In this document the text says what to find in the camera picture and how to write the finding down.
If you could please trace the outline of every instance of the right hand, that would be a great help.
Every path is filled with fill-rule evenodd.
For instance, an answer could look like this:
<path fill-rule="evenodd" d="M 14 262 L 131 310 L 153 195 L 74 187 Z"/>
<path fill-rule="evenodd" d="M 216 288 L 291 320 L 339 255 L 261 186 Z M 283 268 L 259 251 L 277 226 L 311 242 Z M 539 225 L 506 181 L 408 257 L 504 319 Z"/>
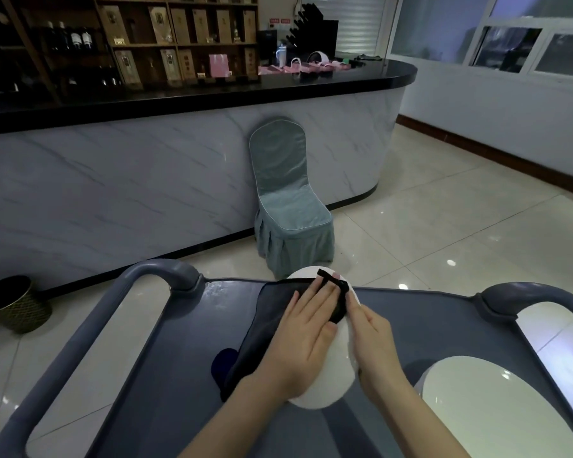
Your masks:
<path fill-rule="evenodd" d="M 359 305 L 352 292 L 346 294 L 346 307 L 354 329 L 354 355 L 359 363 L 361 387 L 369 400 L 379 406 L 383 392 L 407 383 L 393 332 L 386 318 Z"/>

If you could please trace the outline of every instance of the chair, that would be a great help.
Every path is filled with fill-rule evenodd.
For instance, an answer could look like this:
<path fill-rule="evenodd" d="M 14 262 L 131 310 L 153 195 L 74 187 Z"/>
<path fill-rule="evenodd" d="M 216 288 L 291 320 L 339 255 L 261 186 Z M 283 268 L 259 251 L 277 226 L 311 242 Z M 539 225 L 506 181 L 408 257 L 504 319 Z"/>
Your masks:
<path fill-rule="evenodd" d="M 276 279 L 333 261 L 333 217 L 308 182 L 306 133 L 285 118 L 252 133 L 249 149 L 257 182 L 257 250 Z"/>

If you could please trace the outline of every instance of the window frame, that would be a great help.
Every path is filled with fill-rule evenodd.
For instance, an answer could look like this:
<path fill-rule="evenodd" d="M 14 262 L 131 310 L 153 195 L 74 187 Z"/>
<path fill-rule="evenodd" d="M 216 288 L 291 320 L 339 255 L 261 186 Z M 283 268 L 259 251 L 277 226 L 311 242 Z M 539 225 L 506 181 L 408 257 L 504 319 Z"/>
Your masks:
<path fill-rule="evenodd" d="M 397 32 L 397 24 L 401 14 L 401 7 L 403 6 L 403 0 L 398 0 L 397 9 L 395 10 L 395 19 L 393 20 L 392 29 L 390 32 L 390 40 L 386 49 L 385 57 L 410 62 L 423 61 L 423 63 L 438 63 L 442 66 L 464 66 L 466 68 L 470 68 L 470 70 L 474 70 L 477 74 L 481 75 L 512 79 L 526 79 L 529 82 L 559 84 L 566 85 L 567 87 L 571 88 L 571 85 L 573 85 L 573 76 L 542 72 L 535 69 L 541 61 L 541 58 L 545 54 L 547 48 L 550 46 L 550 42 L 554 35 L 561 33 L 573 35 L 573 17 L 491 17 L 492 10 L 494 9 L 496 3 L 497 0 L 488 0 L 486 3 L 486 8 L 484 9 L 477 28 L 475 29 L 463 62 L 457 64 L 447 64 L 440 61 L 413 58 L 392 53 L 393 41 L 395 39 L 395 33 Z M 535 41 L 535 44 L 528 54 L 528 57 L 519 73 L 516 74 L 513 72 L 498 71 L 495 69 L 476 67 L 472 65 L 475 56 L 481 46 L 482 35 L 486 27 L 528 27 L 541 29 L 541 33 Z"/>

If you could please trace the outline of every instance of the brown wicker trash can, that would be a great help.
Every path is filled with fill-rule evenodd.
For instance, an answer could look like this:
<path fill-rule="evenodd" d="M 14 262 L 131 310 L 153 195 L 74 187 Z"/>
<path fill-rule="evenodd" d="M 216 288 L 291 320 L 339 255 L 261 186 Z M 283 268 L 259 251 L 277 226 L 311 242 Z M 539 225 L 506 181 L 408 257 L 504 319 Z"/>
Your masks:
<path fill-rule="evenodd" d="M 0 323 L 16 333 L 28 333 L 51 316 L 51 306 L 39 300 L 32 280 L 23 275 L 0 280 Z"/>

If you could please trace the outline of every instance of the gray plastic handle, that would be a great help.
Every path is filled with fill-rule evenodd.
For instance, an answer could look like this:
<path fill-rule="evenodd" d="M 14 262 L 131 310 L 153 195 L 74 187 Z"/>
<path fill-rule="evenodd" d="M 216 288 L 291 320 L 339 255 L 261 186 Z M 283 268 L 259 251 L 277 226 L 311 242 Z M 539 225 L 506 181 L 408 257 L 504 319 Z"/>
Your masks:
<path fill-rule="evenodd" d="M 547 284 L 495 284 L 483 291 L 481 297 L 491 310 L 503 315 L 517 315 L 538 302 L 555 302 L 573 312 L 573 294 Z"/>
<path fill-rule="evenodd" d="M 25 444 L 34 427 L 68 382 L 134 282 L 143 275 L 163 278 L 172 291 L 194 289 L 201 277 L 188 263 L 169 259 L 140 262 L 125 270 L 9 418 L 0 432 L 0 458 L 27 458 Z"/>

